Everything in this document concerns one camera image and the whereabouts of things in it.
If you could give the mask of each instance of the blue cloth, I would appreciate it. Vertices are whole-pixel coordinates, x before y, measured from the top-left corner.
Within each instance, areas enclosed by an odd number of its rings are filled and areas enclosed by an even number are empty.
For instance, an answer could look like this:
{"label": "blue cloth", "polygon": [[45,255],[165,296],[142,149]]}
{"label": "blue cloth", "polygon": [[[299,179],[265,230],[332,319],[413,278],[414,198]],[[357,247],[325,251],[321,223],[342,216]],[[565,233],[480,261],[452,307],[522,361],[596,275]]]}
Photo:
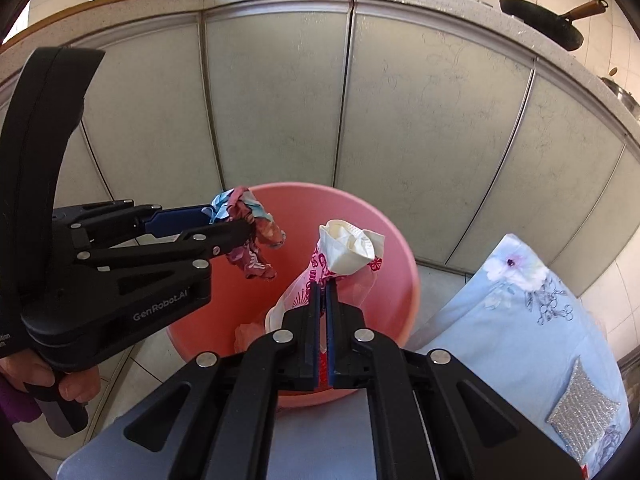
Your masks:
{"label": "blue cloth", "polygon": [[[226,206],[229,202],[229,197],[231,197],[231,194],[234,192],[234,189],[235,188],[232,188],[216,195],[211,201],[211,207],[205,207],[202,209],[202,212],[210,218],[210,224],[228,218],[229,213],[226,211]],[[258,202],[258,199],[251,191],[245,191],[242,194],[242,202],[251,209],[254,218],[266,218],[269,222],[273,222],[273,216],[264,210],[262,204]]]}
{"label": "blue cloth", "polygon": [[620,408],[585,455],[589,476],[610,458],[630,428],[620,370],[590,314],[562,281],[514,235],[505,236],[482,268],[412,337],[426,354],[444,348],[504,397],[558,446],[546,422],[566,390],[575,360]]}

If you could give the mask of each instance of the finger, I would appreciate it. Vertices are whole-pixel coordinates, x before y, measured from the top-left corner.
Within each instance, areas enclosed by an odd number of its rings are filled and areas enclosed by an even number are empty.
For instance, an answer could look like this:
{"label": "finger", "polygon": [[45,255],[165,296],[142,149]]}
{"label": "finger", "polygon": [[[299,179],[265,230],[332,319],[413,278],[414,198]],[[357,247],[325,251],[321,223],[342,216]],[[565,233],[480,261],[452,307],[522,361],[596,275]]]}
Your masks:
{"label": "finger", "polygon": [[23,383],[53,386],[56,382],[49,365],[31,349],[0,359],[0,367],[9,377]]}
{"label": "finger", "polygon": [[83,372],[74,372],[60,381],[60,395],[65,400],[88,402],[100,392],[100,372],[95,366]]}

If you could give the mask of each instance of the white cabinet panel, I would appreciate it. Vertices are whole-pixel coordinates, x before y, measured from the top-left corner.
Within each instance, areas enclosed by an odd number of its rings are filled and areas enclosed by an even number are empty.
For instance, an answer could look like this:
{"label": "white cabinet panel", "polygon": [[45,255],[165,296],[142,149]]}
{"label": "white cabinet panel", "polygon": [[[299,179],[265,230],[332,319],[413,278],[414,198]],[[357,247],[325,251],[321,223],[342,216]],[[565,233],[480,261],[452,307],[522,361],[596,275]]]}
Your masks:
{"label": "white cabinet panel", "polygon": [[195,23],[105,47],[84,120],[114,197],[165,207],[220,192]]}
{"label": "white cabinet panel", "polygon": [[332,184],[347,8],[207,22],[214,123],[228,187]]}
{"label": "white cabinet panel", "polygon": [[618,256],[638,224],[640,164],[625,150],[596,207],[551,269],[580,296]]}
{"label": "white cabinet panel", "polygon": [[551,263],[596,203],[621,149],[587,108],[535,78],[504,166],[449,264],[476,270],[506,233]]}
{"label": "white cabinet panel", "polygon": [[[0,130],[9,105],[0,108]],[[54,207],[110,200],[80,128],[71,134],[62,159]]]}
{"label": "white cabinet panel", "polygon": [[497,171],[530,69],[375,16],[357,16],[352,49],[337,185],[388,215],[417,257],[444,263]]}

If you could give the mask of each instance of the pink bucket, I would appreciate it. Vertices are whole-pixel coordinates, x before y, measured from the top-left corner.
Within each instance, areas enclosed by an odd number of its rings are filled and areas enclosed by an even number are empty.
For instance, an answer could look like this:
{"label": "pink bucket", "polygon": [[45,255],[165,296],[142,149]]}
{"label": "pink bucket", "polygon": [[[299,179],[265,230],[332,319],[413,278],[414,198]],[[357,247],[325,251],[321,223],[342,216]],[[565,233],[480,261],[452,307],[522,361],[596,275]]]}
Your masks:
{"label": "pink bucket", "polygon": [[[385,255],[373,289],[362,305],[368,327],[407,342],[420,304],[420,280],[414,255],[400,231],[380,211],[349,193],[317,184],[279,182],[252,187],[256,198],[286,232],[287,241],[264,256],[278,275],[267,282],[247,281],[226,258],[212,260],[214,300],[169,327],[180,356],[189,361],[204,351],[234,353],[234,331],[240,324],[263,322],[267,311],[289,284],[306,269],[318,242],[318,226],[342,219],[385,235]],[[280,394],[283,407],[312,406],[335,400],[350,390]]]}

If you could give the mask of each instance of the wooden pan handle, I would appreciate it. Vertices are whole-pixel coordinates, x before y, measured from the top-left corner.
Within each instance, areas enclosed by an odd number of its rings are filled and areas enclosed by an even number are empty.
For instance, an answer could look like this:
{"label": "wooden pan handle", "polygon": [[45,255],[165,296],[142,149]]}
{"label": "wooden pan handle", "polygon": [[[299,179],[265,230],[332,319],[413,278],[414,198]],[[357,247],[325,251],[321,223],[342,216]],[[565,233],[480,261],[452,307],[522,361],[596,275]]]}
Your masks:
{"label": "wooden pan handle", "polygon": [[569,10],[560,17],[572,22],[573,20],[581,20],[589,16],[602,14],[607,10],[607,7],[609,7],[609,4],[605,0],[591,0],[590,2],[575,7],[575,9]]}

